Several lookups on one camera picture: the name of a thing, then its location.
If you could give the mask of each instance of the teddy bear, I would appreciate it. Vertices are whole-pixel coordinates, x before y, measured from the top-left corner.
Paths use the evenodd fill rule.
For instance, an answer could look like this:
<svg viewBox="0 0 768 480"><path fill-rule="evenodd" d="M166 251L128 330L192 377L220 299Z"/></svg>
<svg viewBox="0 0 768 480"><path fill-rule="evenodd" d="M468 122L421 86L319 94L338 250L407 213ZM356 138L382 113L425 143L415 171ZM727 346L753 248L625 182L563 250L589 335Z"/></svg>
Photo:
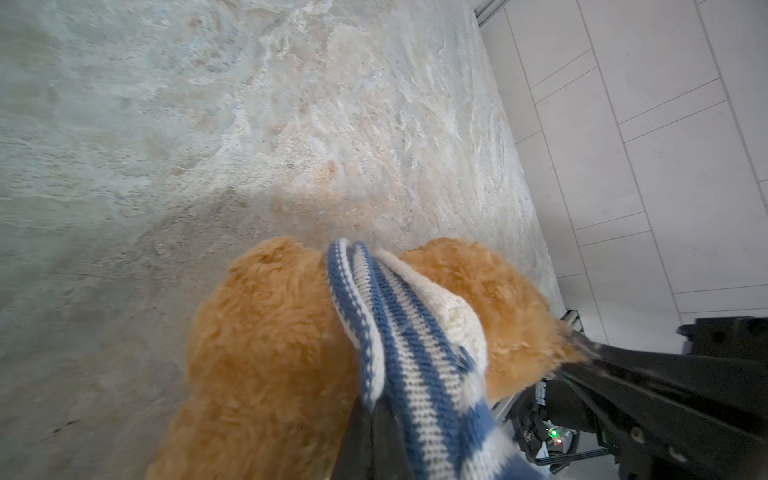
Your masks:
<svg viewBox="0 0 768 480"><path fill-rule="evenodd" d="M399 259L476 312L491 404L585 361L531 282L480 243L440 238ZM195 316L187 381L147 480L328 478L360 386L325 253L277 237L235 260Z"/></svg>

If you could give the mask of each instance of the cable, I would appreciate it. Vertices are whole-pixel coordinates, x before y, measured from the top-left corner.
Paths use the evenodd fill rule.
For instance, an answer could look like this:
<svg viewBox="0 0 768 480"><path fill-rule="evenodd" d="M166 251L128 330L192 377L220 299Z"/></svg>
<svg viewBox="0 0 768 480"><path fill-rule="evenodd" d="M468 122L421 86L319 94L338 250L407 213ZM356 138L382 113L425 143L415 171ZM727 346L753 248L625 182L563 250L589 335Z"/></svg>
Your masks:
<svg viewBox="0 0 768 480"><path fill-rule="evenodd" d="M533 462L539 466L555 465L563 462L576 462L586 460L587 458L601 457L603 455L612 455L611 450L597 449L589 452L574 453L573 455L559 455L557 457L533 458Z"/></svg>
<svg viewBox="0 0 768 480"><path fill-rule="evenodd" d="M571 444L568 446L568 450L565 452L566 455L573 455L574 453L576 453L576 450L578 450L578 441L579 441L580 438L581 438L581 432L576 430L574 432L573 436L571 437ZM570 462L554 464L553 466L549 467L549 472L552 475L556 475L556 474L562 472L563 469L565 467L569 466L570 464L571 464Z"/></svg>

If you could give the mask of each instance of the plush fur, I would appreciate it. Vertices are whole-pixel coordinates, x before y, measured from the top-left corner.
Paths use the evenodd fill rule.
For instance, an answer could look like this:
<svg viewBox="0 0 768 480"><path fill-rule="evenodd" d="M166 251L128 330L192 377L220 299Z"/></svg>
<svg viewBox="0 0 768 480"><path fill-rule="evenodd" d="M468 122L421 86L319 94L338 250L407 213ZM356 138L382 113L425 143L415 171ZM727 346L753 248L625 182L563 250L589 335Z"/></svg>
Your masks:
<svg viewBox="0 0 768 480"><path fill-rule="evenodd" d="M482 245L443 238L400 258L475 309L492 402L583 359L544 297ZM200 308L187 348L193 394L149 480L327 478L359 380L325 253L289 237L248 251Z"/></svg>

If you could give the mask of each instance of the white tile floor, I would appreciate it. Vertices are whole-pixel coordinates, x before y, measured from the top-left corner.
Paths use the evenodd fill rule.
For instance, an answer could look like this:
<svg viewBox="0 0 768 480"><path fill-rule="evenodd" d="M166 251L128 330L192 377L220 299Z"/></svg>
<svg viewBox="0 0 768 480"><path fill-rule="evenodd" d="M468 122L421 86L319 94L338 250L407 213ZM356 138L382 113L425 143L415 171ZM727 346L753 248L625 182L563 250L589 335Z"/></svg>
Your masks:
<svg viewBox="0 0 768 480"><path fill-rule="evenodd" d="M765 25L765 0L511 0L482 29L593 339L678 352L697 316L768 313Z"/></svg>

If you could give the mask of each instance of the tile grout line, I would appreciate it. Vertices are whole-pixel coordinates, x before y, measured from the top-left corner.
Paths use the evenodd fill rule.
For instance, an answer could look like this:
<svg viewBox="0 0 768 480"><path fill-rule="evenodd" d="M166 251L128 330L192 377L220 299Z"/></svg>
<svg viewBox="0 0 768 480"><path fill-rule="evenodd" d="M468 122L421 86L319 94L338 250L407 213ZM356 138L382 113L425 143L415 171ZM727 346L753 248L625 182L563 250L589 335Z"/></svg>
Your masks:
<svg viewBox="0 0 768 480"><path fill-rule="evenodd" d="M712 55L712 62L715 64L715 69L717 69L717 74L720 76L720 78L723 79L723 91L725 92L725 100L728 102L728 108L730 109L730 114L733 117L733 124L736 125L736 131L739 133L739 139L741 140L741 146L744 149L744 154L746 155L746 161L750 165L750 168L752 169L752 175L755 177L755 181L757 182L757 190L758 190L757 193L760 194L760 198L763 199L763 206L766 209L766 215L768 215L768 198L766 198L766 195L763 192L763 189L760 187L760 177L757 176L757 169L755 168L755 163L752 161L752 155L750 154L750 149L746 147L746 141L744 140L744 133L741 131L741 124L739 123L739 118L736 116L736 111L733 109L733 102L730 100L730 94L728 93L728 86L725 85L725 79L723 78L723 71L720 70L720 64L717 62L717 56L715 56L715 49L712 46L712 41L710 40L710 33L707 31L707 26L704 24L704 18L701 15L701 10L699 10L700 4L697 4L696 0L691 0L691 1L694 3L694 8L696 9L696 15L698 15L699 23L701 24L701 30L704 32L704 38L707 40L707 47L709 47L710 49L710 55Z"/></svg>
<svg viewBox="0 0 768 480"><path fill-rule="evenodd" d="M754 288L755 286L768 286L768 283L761 283L760 285L726 286L724 288L710 288L706 290L691 290L690 292L674 292L674 294L681 295L683 293L717 292L719 290L735 290L737 288Z"/></svg>
<svg viewBox="0 0 768 480"><path fill-rule="evenodd" d="M563 65L562 67L558 68L557 70L553 71L552 73L550 73L549 75L547 75L546 77L544 77L544 78L543 78L541 81L539 81L539 82L538 82L536 85L534 85L533 87L531 87L531 90L533 90L534 88L536 88L537 86L539 86L539 85L540 85L540 84L541 84L541 83L542 83L544 80L546 80L547 78L550 78L552 75L554 75L554 74L558 73L558 72L559 72L560 70L562 70L563 68L565 68L565 67L569 66L569 65L570 65L570 64L572 64L573 62L577 61L579 58L581 58L581 57L585 56L587 53L589 53L589 51L590 51L590 50L591 50L591 48L589 48L587 51L585 51L584 53L580 54L579 56L577 56L577 57L576 57L576 58L574 58L573 60L569 61L567 64Z"/></svg>
<svg viewBox="0 0 768 480"><path fill-rule="evenodd" d="M614 238L609 238L607 240L599 240L597 242L585 243L584 245L579 245L579 247L586 247L587 245L595 245L596 243L610 242L611 240L618 240L620 238L632 237L633 235L640 235L641 233L648 233L648 232L650 232L650 230L643 230L642 232L630 233L629 235L622 235L621 237L614 237Z"/></svg>
<svg viewBox="0 0 768 480"><path fill-rule="evenodd" d="M726 102L726 100L718 101L716 104L712 104L712 105L710 105L709 107L705 107L705 108L702 108L702 109L701 109L701 110L699 110L699 111L695 111L694 113L692 113L692 114L689 114L689 115L686 115L685 117L680 117L680 118L678 118L678 119L677 119L677 120L675 120L675 121L671 121L671 122L670 122L670 123L668 123L668 124L665 124L665 125L661 125L660 127L657 127L657 128L655 128L655 129L653 129L653 130L649 130L649 131L645 132L645 133L644 133L644 134L642 134L642 135L638 135L638 136L636 136L636 137L632 137L632 138L630 138L629 140L627 140L627 141L623 141L623 142L624 142L625 144L628 144L628 143L629 143L629 142L631 142L632 140L637 140L637 139L638 139L638 138L640 138L640 137L645 137L645 136L646 136L646 135L648 135L648 134L652 134L652 133L654 133L656 130L661 130L661 129L662 129L662 128L664 128L664 127L669 127L669 126L670 126L670 125L672 125L672 124L676 124L678 121L681 121L681 120L685 120L685 119L686 119L686 118L688 118L688 117L693 117L695 114L700 114L701 112L703 112L703 111L705 111L705 110L709 110L710 108L712 108L712 107L716 107L717 105L719 105L719 104L722 104L722 103L725 103L725 102Z"/></svg>
<svg viewBox="0 0 768 480"><path fill-rule="evenodd" d="M579 78L581 78L581 77L585 76L586 74L588 74L589 72L593 71L595 68L597 68L597 67L593 67L593 68L590 68L589 70L587 70L587 71L586 71L586 72L584 72L583 74L581 74L581 75L579 75L578 77L574 78L573 80L569 81L567 84L565 84L565 85L563 85L562 87L558 88L557 90L553 91L552 93L550 93L549 95L547 95L546 97L542 98L542 99L541 99L541 100L539 100L539 101L536 101L536 100L534 100L534 98L533 98L533 93L531 93L531 99L533 100L533 105L536 105L537 103L539 103L539 102L542 102L542 101L546 100L547 98L550 98L552 95L554 95L554 94L558 93L558 92L559 92L560 90L562 90L563 88L566 88L568 85L572 84L573 82L575 82L575 81L576 81L576 80L578 80Z"/></svg>
<svg viewBox="0 0 768 480"><path fill-rule="evenodd" d="M531 95L531 101L533 101L533 93L531 92L530 84L528 83L528 74L525 73L525 66L523 65L522 58L520 57L520 51L518 50L518 43L515 41L515 33L512 31L512 23L509 21L509 15L507 15L507 9L504 9L504 16L507 18L507 25L509 26L509 31L512 35L512 41L515 43L515 51L518 53L518 57L520 58L520 69L523 70L523 77L525 77L525 85L528 86L528 94ZM581 248L578 246L578 241L576 240L576 233L573 231L574 228L574 222L571 219L571 212L568 210L568 204L565 202L565 195L563 195L563 187L560 185L560 177L558 176L558 169L554 167L554 161L552 160L552 153L549 151L549 142L547 141L547 134L544 132L544 125L541 124L541 117L538 114L538 107L536 106L536 102L533 104L534 111L536 112L536 120L538 120L538 126L541 127L541 136L544 137L544 145L547 147L547 155L549 156L549 163L552 166L552 171L554 171L554 178L558 182L558 189L560 189L560 195L563 197L563 205L565 206L565 213L568 215L568 222L571 224L571 233L574 236L574 242L576 242L576 248L578 249L578 255L581 259L581 266L584 267L584 275L587 277L587 283L589 284L589 293L592 294L592 301L594 302L594 308L598 312L598 319L600 320L600 326L603 329L603 336L605 337L605 342L610 345L611 341L608 339L608 333L605 331L605 323L603 322L603 314L600 313L600 306L598 305L598 299L594 296L594 289L592 288L592 280L589 278L589 272L587 271L587 264L584 262L584 254L581 253Z"/></svg>
<svg viewBox="0 0 768 480"><path fill-rule="evenodd" d="M589 45L592 47L592 51L594 52L594 62L598 65L596 69L600 73L600 80L603 82L603 89L605 90L605 97L608 99L608 105L611 107L611 114L614 116L614 122L616 122L616 133L618 133L619 138L623 139L621 136L621 128L619 127L619 121L616 117L616 111L614 110L614 103L611 101L611 96L608 94L608 87L605 84L605 77L603 77L603 69L600 68L600 62L598 60L598 52L594 49L594 44L592 43L592 37L589 35L589 28L587 27L587 21L584 19L584 11L581 10L581 2L580 0L576 0L576 6L578 7L578 12L581 15L581 23L584 25L584 31L587 33L587 40L589 40ZM640 183L637 182L637 175L634 173L634 167L632 166L632 161L629 159L629 151L627 150L627 144L626 142L622 141L621 146L624 148L624 155L626 155L627 158L627 165L629 165L629 170L632 172L632 179L634 180L634 187L637 189L637 196L640 198L640 203L643 206L643 211L646 214L646 217L648 219L648 226L650 227L650 236L654 239L654 245L656 246L656 254L659 256L659 261L661 262L661 270L664 272L664 276L667 278L667 286L670 289L670 296L672 297L672 303L674 304L674 309L677 311L677 321L680 322L680 325L683 324L683 316L680 314L680 307L677 306L677 299L674 297L674 293L672 291L672 282L670 281L669 273L667 273L667 266L664 265L664 258L661 256L661 249L659 248L659 242L656 240L656 232L654 232L654 226L650 222L650 215L648 215L648 209L645 207L645 200L643 199L643 194L640 192Z"/></svg>
<svg viewBox="0 0 768 480"><path fill-rule="evenodd" d="M523 138L522 140L518 140L518 141L516 141L516 142L515 142L515 145L517 145L517 144L519 144L519 143L522 143L522 142L526 141L527 139L529 139L530 137L533 137L534 135L536 135L536 134L537 134L538 132L540 132L540 131L541 131L541 129L539 128L538 130L536 130L536 131L535 131L535 132L533 132L532 134L528 135L526 138Z"/></svg>
<svg viewBox="0 0 768 480"><path fill-rule="evenodd" d="M637 212L636 214L629 214L629 215L624 215L623 217L611 218L610 220L606 220L605 222L593 223L592 225L587 225L586 227L574 228L574 232L576 230L583 230L585 228L596 227L597 225L602 225L603 223L615 222L616 220L621 220L622 218L634 217L635 215L640 215L640 214L644 214L644 213L645 213L645 210L643 210L641 212Z"/></svg>
<svg viewBox="0 0 768 480"><path fill-rule="evenodd" d="M708 81L708 82L707 82L707 83L705 83L705 84L701 84L701 85L699 85L699 86L698 86L698 87L696 87L696 88L692 88L692 89L690 89L689 91L685 92L684 94L679 94L679 95L678 95L678 96L676 96L675 98L670 98L669 100L667 100L667 101L665 101L665 102L662 102L662 103L660 103L660 104L656 105L655 107L652 107L652 108L648 108L648 109L647 109L646 111L644 111L643 113L639 113L639 114L635 115L634 117L629 117L627 120L622 120L622 121L621 121L621 123L620 123L619 125L625 124L625 123L627 123L628 121L630 121L630 120L632 120L632 119L634 119L634 118L640 117L641 115L645 115L646 113L648 113L648 112L649 112L649 111L651 111L651 110L656 110L656 109L657 109L657 108L659 108L661 105L665 105L665 104L668 104L668 103L669 103L669 102L671 102L672 100L677 100L678 98L682 97L683 95L688 95L690 92L692 92L692 91L696 91L696 90L698 90L699 88L702 88L702 87L706 87L707 85L709 85L709 84L710 84L710 83L712 83L713 81L718 81L718 80L720 80L720 77L719 77L719 76L718 76L717 78L715 78L714 80L710 80L710 81Z"/></svg>
<svg viewBox="0 0 768 480"><path fill-rule="evenodd" d="M579 275L586 275L586 269L585 269L584 272L581 272L581 273L572 273L571 275L560 275L560 276L556 276L555 278L556 279L557 278L568 278L570 276L579 276Z"/></svg>
<svg viewBox="0 0 768 480"><path fill-rule="evenodd" d="M683 312L683 313L717 313L717 312L746 312L747 310L768 310L768 307L763 308L739 308L739 309L730 309L730 310L704 310L702 312Z"/></svg>

